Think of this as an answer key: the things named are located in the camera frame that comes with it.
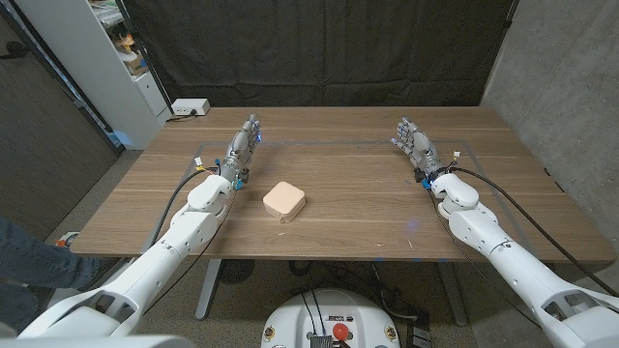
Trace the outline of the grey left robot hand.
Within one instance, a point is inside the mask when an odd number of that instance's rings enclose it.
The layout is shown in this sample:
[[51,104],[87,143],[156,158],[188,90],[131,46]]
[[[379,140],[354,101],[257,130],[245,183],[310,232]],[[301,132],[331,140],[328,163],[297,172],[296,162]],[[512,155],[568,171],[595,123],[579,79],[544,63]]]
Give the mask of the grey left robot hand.
[[230,181],[236,190],[249,180],[249,166],[260,141],[260,121],[251,114],[230,141],[220,165],[220,175]]

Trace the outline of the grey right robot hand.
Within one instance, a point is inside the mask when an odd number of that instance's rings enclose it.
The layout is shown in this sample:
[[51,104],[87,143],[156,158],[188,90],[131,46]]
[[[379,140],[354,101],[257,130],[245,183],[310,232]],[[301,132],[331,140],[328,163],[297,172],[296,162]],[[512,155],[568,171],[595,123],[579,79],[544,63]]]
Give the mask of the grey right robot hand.
[[445,165],[441,162],[434,143],[406,116],[401,117],[396,136],[391,142],[409,157],[418,183],[423,180],[431,183],[444,173]]

